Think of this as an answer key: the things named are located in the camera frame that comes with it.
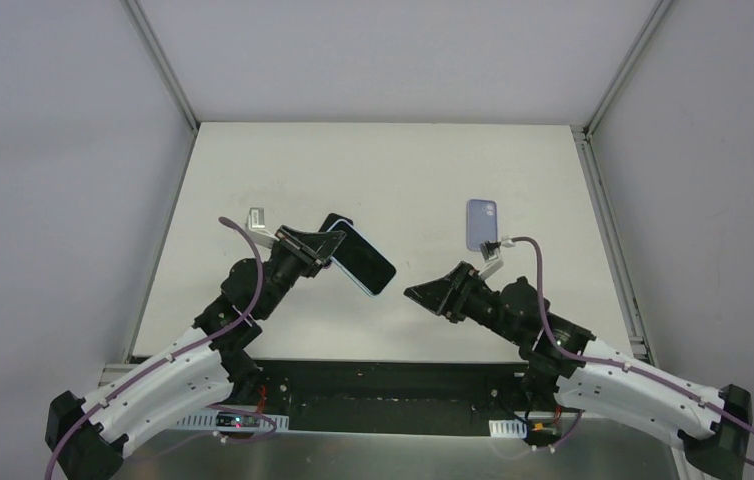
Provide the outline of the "black phone purple frame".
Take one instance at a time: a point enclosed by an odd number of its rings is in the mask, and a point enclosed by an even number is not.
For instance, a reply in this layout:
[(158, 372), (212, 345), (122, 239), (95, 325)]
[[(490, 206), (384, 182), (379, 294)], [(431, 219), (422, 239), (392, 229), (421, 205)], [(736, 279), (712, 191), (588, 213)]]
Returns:
[(355, 224), (355, 222), (352, 219), (345, 217), (343, 215), (340, 215), (338, 213), (331, 212), (325, 217), (324, 221), (322, 222), (319, 228), (319, 232), (329, 231), (331, 227), (338, 221), (343, 221), (343, 222), (349, 223), (350, 225)]

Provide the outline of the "black phone light blue case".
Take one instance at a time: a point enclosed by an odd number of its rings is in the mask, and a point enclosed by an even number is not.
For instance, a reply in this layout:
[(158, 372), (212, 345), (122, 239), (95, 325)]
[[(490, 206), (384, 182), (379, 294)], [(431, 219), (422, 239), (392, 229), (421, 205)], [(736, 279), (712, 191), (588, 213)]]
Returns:
[(344, 234), (331, 257), (333, 263), (366, 294), (380, 295), (397, 274), (396, 267), (349, 221), (338, 219), (329, 231)]

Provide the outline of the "lavender phone case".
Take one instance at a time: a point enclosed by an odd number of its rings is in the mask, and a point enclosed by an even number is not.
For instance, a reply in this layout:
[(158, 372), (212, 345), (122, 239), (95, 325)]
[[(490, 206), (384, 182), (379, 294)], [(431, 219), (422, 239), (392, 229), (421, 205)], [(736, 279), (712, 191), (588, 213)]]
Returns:
[(479, 252), (484, 242), (498, 239), (498, 211), (493, 200), (469, 199), (466, 203), (466, 247)]

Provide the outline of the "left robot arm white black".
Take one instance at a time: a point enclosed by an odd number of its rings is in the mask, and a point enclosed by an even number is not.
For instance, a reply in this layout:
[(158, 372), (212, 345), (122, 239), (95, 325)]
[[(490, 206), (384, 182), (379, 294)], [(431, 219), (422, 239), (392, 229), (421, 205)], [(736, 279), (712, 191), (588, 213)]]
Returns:
[(124, 460), (159, 432), (204, 407), (250, 402), (260, 369), (246, 352), (299, 278), (327, 264), (345, 235), (280, 227), (263, 260), (248, 232), (227, 218), (252, 257), (236, 262), (219, 295), (172, 344), (95, 391), (65, 391), (48, 410), (45, 441), (51, 451), (44, 476), (56, 467), (69, 479), (109, 479)]

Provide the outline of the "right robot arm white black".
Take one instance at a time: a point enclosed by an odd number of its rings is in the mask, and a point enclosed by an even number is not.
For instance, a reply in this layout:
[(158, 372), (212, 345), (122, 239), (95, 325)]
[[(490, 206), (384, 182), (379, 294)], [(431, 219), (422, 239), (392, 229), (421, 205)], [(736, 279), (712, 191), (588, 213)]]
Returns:
[(404, 295), (437, 316), (473, 320), (518, 346), (528, 364), (520, 393), (529, 407), (543, 410), (555, 402), (606, 417), (683, 451), (706, 475), (741, 478), (750, 434), (725, 416), (750, 418), (747, 390), (699, 385), (616, 350), (551, 313), (526, 277), (496, 291), (461, 262)]

